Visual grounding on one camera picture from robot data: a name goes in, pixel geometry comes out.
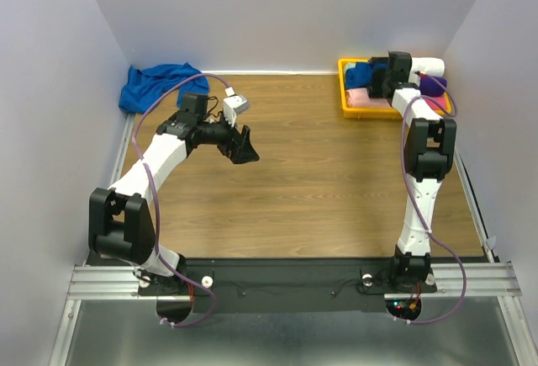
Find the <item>blue microfibre towel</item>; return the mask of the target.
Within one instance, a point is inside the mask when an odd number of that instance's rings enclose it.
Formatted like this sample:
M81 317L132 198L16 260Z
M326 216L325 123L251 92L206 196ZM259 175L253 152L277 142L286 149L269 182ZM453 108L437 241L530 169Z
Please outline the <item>blue microfibre towel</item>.
M372 63L369 61L350 62L344 65L345 89L366 88L371 80L375 69L385 69L385 62Z

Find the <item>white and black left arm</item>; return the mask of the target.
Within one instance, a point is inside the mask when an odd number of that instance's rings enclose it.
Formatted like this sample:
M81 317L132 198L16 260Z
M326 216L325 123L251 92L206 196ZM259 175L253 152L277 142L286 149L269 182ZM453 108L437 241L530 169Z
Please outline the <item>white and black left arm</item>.
M250 128L236 124L250 107L247 98L232 88L226 92L217 120L209 118L208 95L185 93L180 109L157 127L150 145L125 175L108 188L96 188L89 198L90 250L158 275L158 284L170 294L186 287L186 259L159 242L158 189L201 145L216 146L234 164L260 159Z

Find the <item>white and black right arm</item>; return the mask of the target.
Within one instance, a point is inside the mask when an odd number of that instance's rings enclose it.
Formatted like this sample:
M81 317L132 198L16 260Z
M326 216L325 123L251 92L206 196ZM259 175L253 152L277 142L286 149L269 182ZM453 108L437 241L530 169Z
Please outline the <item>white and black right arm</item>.
M383 98L402 115L400 164L407 191L403 228L388 270L387 281L396 290L432 283L430 238L435 201L451 171L456 142L456 110L439 97L422 93L422 80L436 82L441 95L446 86L415 63L407 52L390 51L372 57L368 96Z

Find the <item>rolled light pink towel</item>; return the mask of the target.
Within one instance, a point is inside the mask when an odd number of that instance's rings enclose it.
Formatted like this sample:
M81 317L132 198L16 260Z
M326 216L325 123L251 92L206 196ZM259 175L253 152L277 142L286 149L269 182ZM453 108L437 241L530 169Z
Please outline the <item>rolled light pink towel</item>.
M366 88L351 88L345 91L346 106L352 109L390 109L384 98L370 98Z

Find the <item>rolled white towel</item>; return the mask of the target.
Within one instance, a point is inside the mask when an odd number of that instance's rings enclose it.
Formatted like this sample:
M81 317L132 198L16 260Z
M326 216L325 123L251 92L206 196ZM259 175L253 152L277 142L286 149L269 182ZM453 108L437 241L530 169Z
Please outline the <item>rolled white towel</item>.
M420 72L430 76L443 77L446 69L445 62L441 58L436 57L413 56L411 63L410 76L414 76Z

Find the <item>rolled purple towel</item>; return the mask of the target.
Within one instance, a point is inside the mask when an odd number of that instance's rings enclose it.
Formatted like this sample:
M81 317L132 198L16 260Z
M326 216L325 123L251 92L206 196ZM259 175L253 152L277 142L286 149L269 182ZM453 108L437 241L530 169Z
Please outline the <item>rolled purple towel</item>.
M420 78L419 90L428 97L441 97L446 90L447 80L444 77L423 76Z

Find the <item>yellow plastic tray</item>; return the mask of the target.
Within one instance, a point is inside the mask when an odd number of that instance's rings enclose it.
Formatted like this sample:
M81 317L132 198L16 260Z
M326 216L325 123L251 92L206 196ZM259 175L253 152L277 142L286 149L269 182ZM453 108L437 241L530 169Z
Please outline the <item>yellow plastic tray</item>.
M340 82L340 102L341 102L343 115L345 118L348 118L348 119L352 119L352 118L397 119L401 115L399 115L398 111L392 107L390 109L352 109L346 106L345 91L348 89L345 89L345 84L344 84L344 65L350 62L369 61L369 59L370 58L368 59L367 58L340 58L338 60L338 73L339 73L339 82ZM415 82L418 85L420 82L420 80L416 78L414 78L414 80L411 79L411 81Z

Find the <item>rolled hot pink towel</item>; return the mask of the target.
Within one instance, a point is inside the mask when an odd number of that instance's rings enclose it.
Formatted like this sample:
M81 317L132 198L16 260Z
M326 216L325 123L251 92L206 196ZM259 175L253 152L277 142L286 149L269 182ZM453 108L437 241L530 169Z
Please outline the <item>rolled hot pink towel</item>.
M451 111L451 104L446 95L441 95L439 97L423 96L423 99L433 110L441 111L444 109L448 112Z

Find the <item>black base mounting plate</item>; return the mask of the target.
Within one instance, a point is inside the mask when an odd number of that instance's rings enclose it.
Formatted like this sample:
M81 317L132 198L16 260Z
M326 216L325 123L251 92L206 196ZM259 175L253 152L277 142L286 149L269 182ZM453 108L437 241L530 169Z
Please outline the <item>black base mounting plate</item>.
M175 275L135 272L139 295L156 297L160 316L327 311L413 313L418 294L434 293L430 260L396 257L190 259L196 286Z

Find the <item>aluminium table frame rail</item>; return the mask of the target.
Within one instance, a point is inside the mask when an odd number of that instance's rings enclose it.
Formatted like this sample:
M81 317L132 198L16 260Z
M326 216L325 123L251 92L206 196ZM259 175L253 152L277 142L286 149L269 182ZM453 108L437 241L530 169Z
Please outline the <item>aluminium table frame rail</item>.
M396 122L253 119L261 160L198 148L160 191L162 240L188 260L389 257L404 214ZM434 251L437 290L419 324L383 312L217 314L163 326L131 268L74 269L54 365L534 365L511 263L483 247L462 167L435 224L464 257Z

